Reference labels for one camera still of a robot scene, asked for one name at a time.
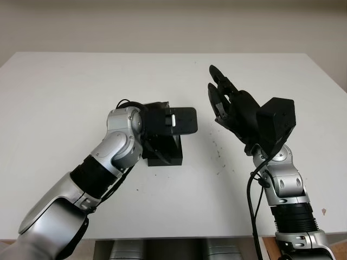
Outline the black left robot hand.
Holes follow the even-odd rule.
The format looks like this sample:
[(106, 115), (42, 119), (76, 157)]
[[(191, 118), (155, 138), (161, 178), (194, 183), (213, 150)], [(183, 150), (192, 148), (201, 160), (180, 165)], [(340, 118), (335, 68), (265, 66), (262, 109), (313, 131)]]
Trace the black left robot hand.
[(143, 104), (140, 112), (145, 135), (174, 135), (172, 125), (173, 112), (168, 101)]

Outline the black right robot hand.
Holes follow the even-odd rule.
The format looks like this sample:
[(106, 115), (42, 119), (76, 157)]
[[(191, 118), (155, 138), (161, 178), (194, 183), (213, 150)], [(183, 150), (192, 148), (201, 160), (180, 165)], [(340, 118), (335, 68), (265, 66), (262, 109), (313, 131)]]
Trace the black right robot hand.
[(263, 149), (256, 120), (259, 104), (247, 91), (238, 90), (214, 65), (209, 66), (209, 73), (214, 81), (208, 84), (208, 97), (215, 121), (245, 145), (248, 156)]

